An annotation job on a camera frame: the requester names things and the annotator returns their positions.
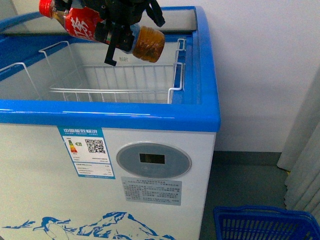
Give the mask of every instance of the warning label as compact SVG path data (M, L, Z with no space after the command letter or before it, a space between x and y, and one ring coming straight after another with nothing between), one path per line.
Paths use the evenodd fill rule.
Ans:
M127 201L181 205L182 181L125 176L121 180Z

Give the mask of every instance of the white freezer body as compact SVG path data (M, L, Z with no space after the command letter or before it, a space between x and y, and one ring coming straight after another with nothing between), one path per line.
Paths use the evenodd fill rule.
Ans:
M79 177L56 126L0 124L4 240L199 239L216 133L102 130L115 179ZM126 201L121 177L139 176L118 165L117 153L140 142L178 148L190 157L189 171L170 179L182 182L181 205ZM43 223L45 217L59 222ZM109 236L77 235L92 224Z

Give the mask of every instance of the bottle cap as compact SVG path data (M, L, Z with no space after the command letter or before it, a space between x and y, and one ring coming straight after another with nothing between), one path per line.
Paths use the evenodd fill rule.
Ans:
M52 18L52 12L50 9L52 0L40 0L39 1L39 12L48 18Z

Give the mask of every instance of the qr code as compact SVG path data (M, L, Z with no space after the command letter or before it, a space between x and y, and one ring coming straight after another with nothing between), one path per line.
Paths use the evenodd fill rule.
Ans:
M95 154L105 154L105 145L103 140L97 140L97 139L86 139L85 140L86 146L88 148L89 153Z

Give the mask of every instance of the white wall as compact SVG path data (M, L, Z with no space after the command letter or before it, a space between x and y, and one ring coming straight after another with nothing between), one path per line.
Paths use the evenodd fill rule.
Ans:
M19 14L38 10L38 0L13 2ZM215 149L281 152L320 67L320 1L158 2L206 12L222 117Z
M14 5L9 0L0 0L0 20L16 15Z

